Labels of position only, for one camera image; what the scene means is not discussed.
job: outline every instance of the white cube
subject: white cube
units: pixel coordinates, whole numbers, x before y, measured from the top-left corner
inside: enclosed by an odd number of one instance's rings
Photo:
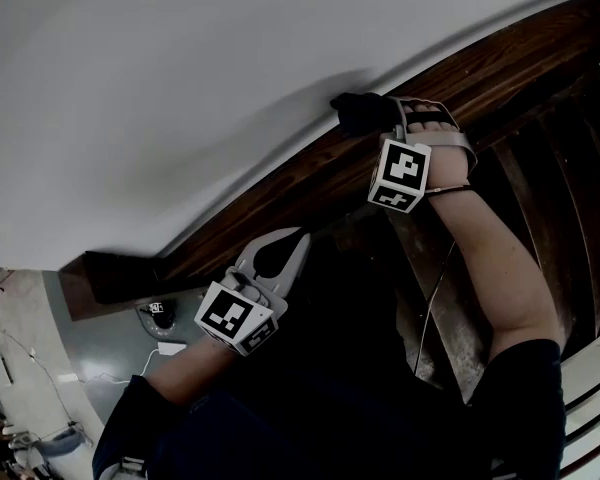
[[[409,213],[424,195],[431,148],[385,140],[371,177],[368,201]]]
[[[211,283],[195,322],[209,336],[243,356],[278,330],[273,311],[216,282]]]

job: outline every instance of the person's right hand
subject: person's right hand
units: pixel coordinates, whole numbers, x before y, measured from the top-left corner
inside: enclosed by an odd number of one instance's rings
[[[425,106],[415,105],[411,108],[403,104],[406,114],[411,112],[440,112],[440,109],[433,105]],[[439,123],[428,121],[426,123],[413,123],[408,125],[409,132],[433,132],[433,131],[454,131],[458,128],[449,123]],[[433,146],[431,148],[431,160],[429,161],[429,174],[427,176],[427,188],[446,188],[457,185],[467,185],[469,181],[469,162],[464,148],[460,146]]]

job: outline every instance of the bracelet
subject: bracelet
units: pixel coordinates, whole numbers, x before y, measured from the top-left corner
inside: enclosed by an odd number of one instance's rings
[[[463,190],[473,190],[471,185],[456,185],[455,187],[443,187],[443,188],[432,188],[425,190],[424,195],[426,197],[441,196],[442,194],[448,194],[450,192],[461,192]]]

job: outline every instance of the white wall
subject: white wall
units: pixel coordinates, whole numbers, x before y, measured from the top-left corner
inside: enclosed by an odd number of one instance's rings
[[[328,126],[329,97],[558,1],[0,0],[0,265],[155,254]]]

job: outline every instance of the shirt sleeve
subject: shirt sleeve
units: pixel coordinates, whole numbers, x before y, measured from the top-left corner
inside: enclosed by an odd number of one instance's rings
[[[558,478],[565,446],[560,348],[532,340],[498,354],[470,401],[498,474]]]
[[[160,436],[185,416],[144,377],[134,376],[107,422],[93,457],[95,480],[144,473]]]

